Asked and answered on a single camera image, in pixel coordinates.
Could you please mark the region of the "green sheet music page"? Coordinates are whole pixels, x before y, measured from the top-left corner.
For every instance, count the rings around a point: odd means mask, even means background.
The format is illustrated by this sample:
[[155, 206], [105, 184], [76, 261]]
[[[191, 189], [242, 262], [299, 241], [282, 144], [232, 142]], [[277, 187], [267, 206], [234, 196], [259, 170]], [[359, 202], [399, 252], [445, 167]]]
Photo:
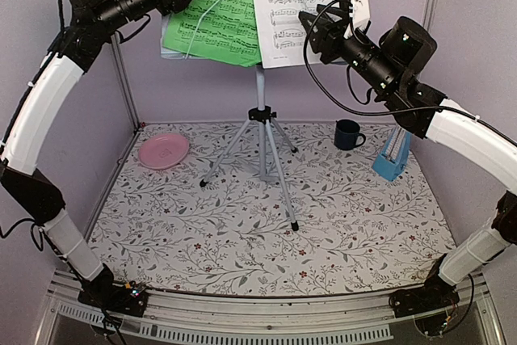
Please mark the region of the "green sheet music page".
[[162, 55], [251, 67], [262, 61], [253, 0], [192, 0], [162, 20]]

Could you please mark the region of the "blue metronome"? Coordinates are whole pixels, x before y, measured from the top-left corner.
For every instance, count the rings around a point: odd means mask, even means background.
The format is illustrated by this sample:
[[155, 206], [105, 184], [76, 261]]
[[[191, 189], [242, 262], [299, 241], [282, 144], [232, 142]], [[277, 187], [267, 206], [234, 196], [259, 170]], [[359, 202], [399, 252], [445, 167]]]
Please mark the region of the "blue metronome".
[[394, 181], [406, 168], [410, 140], [410, 133], [401, 127], [396, 127], [377, 155], [372, 169], [383, 179], [389, 182]]

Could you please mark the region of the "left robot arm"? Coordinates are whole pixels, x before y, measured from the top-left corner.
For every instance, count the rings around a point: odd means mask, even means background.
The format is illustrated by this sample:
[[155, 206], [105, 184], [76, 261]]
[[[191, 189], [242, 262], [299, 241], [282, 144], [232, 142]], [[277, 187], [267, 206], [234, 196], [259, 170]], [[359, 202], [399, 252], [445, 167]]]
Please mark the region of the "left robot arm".
[[115, 33], [150, 11], [178, 14], [191, 1], [69, 0], [69, 25], [61, 26], [2, 140], [1, 185], [42, 229], [78, 275], [84, 290], [103, 308], [120, 301], [114, 276], [71, 220], [61, 191], [38, 170], [38, 157], [65, 98]]

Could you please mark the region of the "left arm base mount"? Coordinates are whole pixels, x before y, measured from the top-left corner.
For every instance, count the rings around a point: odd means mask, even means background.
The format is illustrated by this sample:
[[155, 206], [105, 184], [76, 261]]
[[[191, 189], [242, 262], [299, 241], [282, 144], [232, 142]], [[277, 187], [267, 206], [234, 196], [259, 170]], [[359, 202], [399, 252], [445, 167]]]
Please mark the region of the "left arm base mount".
[[107, 312], [122, 313], [142, 318], [148, 305], [149, 294], [108, 281], [105, 284], [90, 282], [78, 296], [78, 301]]

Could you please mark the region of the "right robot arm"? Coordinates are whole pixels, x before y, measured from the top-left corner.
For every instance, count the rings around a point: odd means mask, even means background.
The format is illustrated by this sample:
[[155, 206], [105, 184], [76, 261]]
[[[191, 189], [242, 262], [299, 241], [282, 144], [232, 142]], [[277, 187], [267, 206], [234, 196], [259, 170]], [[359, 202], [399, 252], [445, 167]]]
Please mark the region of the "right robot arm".
[[515, 141], [417, 79], [437, 43], [412, 19], [400, 17], [377, 44], [355, 28], [344, 7], [333, 3], [317, 6], [316, 14], [302, 11], [298, 19], [306, 32], [304, 48], [319, 54], [324, 64], [343, 59], [403, 129], [456, 151], [506, 188], [494, 219], [437, 259], [423, 286], [390, 297], [391, 306], [411, 311], [452, 301], [457, 284], [516, 243]]

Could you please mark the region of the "light blue music stand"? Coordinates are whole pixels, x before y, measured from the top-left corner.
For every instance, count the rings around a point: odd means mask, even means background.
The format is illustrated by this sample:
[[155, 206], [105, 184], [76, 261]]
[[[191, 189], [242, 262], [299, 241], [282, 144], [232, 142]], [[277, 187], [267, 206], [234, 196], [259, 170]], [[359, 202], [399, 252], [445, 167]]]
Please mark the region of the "light blue music stand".
[[275, 147], [275, 140], [272, 130], [279, 125], [275, 118], [275, 113], [265, 103], [265, 71], [262, 62], [254, 65], [256, 68], [256, 85], [257, 85], [257, 106], [251, 109], [248, 113], [246, 122], [239, 129], [237, 136], [231, 141], [233, 144], [237, 143], [243, 133], [248, 129], [251, 123], [255, 122], [258, 125], [259, 137], [259, 168], [258, 174], [262, 180], [266, 180], [266, 148]]

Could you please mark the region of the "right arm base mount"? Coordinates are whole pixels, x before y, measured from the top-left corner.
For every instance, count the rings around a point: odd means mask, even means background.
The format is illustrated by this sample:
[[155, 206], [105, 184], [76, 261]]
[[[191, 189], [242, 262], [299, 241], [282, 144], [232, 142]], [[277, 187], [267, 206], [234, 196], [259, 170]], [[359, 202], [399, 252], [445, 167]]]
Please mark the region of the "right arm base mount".
[[403, 288], [389, 295], [389, 306], [396, 318], [422, 314], [414, 319], [414, 324], [427, 338], [442, 336], [454, 327], [452, 321], [457, 317], [459, 302], [455, 287], [448, 285]]

